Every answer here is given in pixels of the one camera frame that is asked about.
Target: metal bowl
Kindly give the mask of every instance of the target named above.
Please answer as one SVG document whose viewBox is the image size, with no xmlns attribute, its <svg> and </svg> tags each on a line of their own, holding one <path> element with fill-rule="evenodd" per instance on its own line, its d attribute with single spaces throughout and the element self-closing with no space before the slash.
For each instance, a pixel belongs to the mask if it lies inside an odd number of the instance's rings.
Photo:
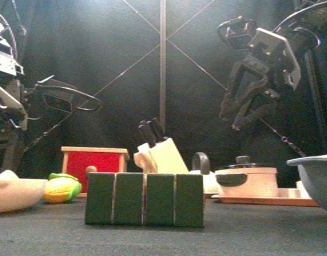
<svg viewBox="0 0 327 256">
<path fill-rule="evenodd" d="M 288 165 L 298 166 L 305 189 L 318 205 L 327 210 L 327 155 L 292 159 Z"/>
</svg>

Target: red box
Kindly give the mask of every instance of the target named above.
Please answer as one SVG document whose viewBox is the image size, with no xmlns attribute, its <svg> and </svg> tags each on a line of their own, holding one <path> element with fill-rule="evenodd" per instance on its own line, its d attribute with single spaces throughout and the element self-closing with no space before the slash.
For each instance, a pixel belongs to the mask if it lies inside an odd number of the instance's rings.
<svg viewBox="0 0 327 256">
<path fill-rule="evenodd" d="M 62 172 L 77 177 L 89 189 L 86 168 L 95 166 L 98 172 L 126 172 L 129 152 L 123 148 L 62 147 L 65 152 Z"/>
</svg>

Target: cooking pot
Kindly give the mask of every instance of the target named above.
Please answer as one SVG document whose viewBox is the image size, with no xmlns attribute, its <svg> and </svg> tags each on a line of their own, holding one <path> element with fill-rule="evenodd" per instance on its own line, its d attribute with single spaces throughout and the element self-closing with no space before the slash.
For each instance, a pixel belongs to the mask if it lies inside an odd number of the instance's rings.
<svg viewBox="0 0 327 256">
<path fill-rule="evenodd" d="M 278 197 L 276 167 L 252 163 L 249 156 L 237 157 L 237 164 L 221 167 L 216 178 L 225 196 Z"/>
</svg>

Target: yellow toy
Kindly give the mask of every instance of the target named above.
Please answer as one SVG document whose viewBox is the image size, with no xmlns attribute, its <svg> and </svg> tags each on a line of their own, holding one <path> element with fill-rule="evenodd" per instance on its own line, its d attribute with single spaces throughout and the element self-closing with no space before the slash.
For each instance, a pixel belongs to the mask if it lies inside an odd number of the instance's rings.
<svg viewBox="0 0 327 256">
<path fill-rule="evenodd" d="M 53 173 L 46 185 L 43 199 L 53 204 L 70 202 L 82 191 L 78 178 L 66 173 Z"/>
</svg>

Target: pot lid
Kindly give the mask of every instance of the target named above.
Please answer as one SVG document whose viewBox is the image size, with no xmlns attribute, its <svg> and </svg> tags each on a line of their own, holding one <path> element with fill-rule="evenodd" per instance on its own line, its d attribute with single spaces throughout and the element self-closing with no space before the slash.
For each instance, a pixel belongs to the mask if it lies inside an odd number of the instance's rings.
<svg viewBox="0 0 327 256">
<path fill-rule="evenodd" d="M 237 164 L 221 166 L 218 170 L 224 169 L 240 169 L 240 168 L 276 168 L 273 164 L 269 163 L 250 163 L 249 156 L 238 156 L 236 158 Z"/>
</svg>

